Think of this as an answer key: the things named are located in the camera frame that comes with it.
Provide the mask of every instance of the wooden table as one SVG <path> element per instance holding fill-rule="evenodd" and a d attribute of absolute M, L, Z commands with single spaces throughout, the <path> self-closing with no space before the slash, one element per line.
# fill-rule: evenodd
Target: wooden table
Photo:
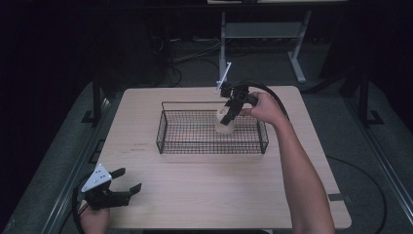
<path fill-rule="evenodd" d="M 299 91 L 271 87 L 281 98 L 327 194 L 340 193 Z M 225 101 L 214 88 L 125 91 L 99 163 L 109 172 L 126 168 L 112 191 L 142 183 L 127 207 L 111 211 L 110 227 L 139 229 L 291 228 L 280 153 L 267 126 L 265 154 L 160 154 L 156 138 L 163 101 Z M 217 109 L 221 104 L 206 104 Z M 337 228 L 351 225 L 343 201 L 330 202 Z"/>

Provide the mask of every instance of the floor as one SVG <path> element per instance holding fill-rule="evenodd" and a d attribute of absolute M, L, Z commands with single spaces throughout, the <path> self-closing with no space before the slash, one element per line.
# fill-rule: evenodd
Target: floor
<path fill-rule="evenodd" d="M 177 41 L 172 47 L 175 58 L 179 59 L 210 48 L 209 43 L 213 41 Z M 292 85 L 300 90 L 322 82 L 319 73 L 328 45 L 309 44 L 302 48 L 299 61 L 307 83 L 299 84 L 286 54 L 293 44 L 294 41 L 275 41 L 270 45 L 263 41 L 234 43 L 227 57 L 233 63 L 228 80 L 235 83 L 252 78 L 268 86 Z M 214 86 L 218 77 L 217 59 L 217 53 L 211 53 L 177 63 L 174 68 L 167 69 L 167 78 L 159 87 Z M 357 94 L 350 98 L 341 97 L 339 89 L 342 84 L 343 80 L 340 80 L 316 94 L 303 95 L 353 221 L 351 227 L 337 232 L 413 233 L 412 222 L 384 173 L 386 169 L 379 163 L 377 147 L 372 146 L 369 138 L 374 136 L 380 152 L 386 155 L 407 193 L 413 194 L 410 182 L 413 177 L 413 136 L 373 84 L 370 84 L 369 109 L 376 110 L 385 124 L 370 126 L 366 130 L 357 118 Z M 102 118 L 94 128 L 90 123 L 82 123 L 85 113 L 93 109 L 92 85 L 88 85 L 79 95 L 4 233 L 57 233 L 60 228 L 61 233 L 75 233 L 73 221 L 68 216 L 71 189 L 79 177 L 94 167 L 122 94 L 119 91 L 114 97 L 102 96 Z M 114 234 L 142 232 L 161 231 L 108 231 Z M 274 233 L 290 233 L 290 230 L 274 230 Z"/>

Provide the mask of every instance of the human arm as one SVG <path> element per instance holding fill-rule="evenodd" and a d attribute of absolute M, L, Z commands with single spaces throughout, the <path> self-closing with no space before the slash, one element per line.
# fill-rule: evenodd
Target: human arm
<path fill-rule="evenodd" d="M 243 109 L 240 115 L 269 123 L 276 131 L 293 233 L 334 233 L 324 187 L 294 128 L 269 94 L 252 95 L 258 98 L 257 105 Z"/>
<path fill-rule="evenodd" d="M 110 210 L 93 210 L 85 205 L 80 212 L 80 223 L 85 234 L 104 234 L 109 226 Z"/>

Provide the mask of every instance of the black wire basket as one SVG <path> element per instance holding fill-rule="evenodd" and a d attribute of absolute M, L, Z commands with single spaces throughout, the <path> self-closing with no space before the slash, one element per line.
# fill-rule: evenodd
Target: black wire basket
<path fill-rule="evenodd" d="M 191 104 L 200 109 L 165 110 L 164 104 Z M 159 152 L 166 154 L 264 154 L 268 135 L 263 122 L 245 116 L 234 120 L 231 134 L 215 130 L 216 109 L 204 110 L 212 102 L 163 102 L 157 136 Z"/>

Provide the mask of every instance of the forearm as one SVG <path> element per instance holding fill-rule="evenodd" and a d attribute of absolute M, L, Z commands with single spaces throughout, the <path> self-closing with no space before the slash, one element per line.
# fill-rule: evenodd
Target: forearm
<path fill-rule="evenodd" d="M 285 194 L 294 233 L 333 233 L 327 197 L 319 175 L 289 121 L 275 126 Z"/>

